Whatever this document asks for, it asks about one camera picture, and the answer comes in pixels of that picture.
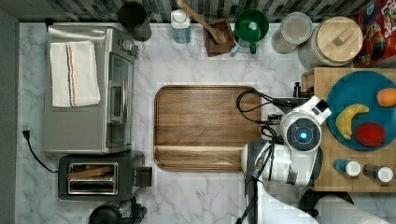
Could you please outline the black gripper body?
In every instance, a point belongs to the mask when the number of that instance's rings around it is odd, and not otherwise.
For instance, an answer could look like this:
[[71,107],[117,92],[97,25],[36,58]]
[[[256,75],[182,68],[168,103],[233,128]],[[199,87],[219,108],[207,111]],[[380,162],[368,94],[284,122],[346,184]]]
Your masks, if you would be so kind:
[[275,98],[273,105],[279,108],[282,112],[287,113],[293,108],[303,105],[313,96],[313,88],[310,87],[306,91],[302,90],[299,82],[294,83],[291,97]]

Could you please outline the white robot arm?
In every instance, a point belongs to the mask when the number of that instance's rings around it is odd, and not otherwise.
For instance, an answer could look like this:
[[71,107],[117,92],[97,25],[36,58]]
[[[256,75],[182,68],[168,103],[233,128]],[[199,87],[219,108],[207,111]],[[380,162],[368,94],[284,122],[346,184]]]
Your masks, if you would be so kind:
[[265,189],[270,181],[305,187],[318,178],[322,164],[321,124],[332,111],[313,94],[301,96],[294,87],[292,98],[274,98],[256,89],[240,93],[236,107],[242,116],[244,96],[254,94],[283,111],[279,117],[259,120],[260,139],[247,143],[241,152],[245,176],[246,209],[235,224],[318,224],[311,211],[281,202]]

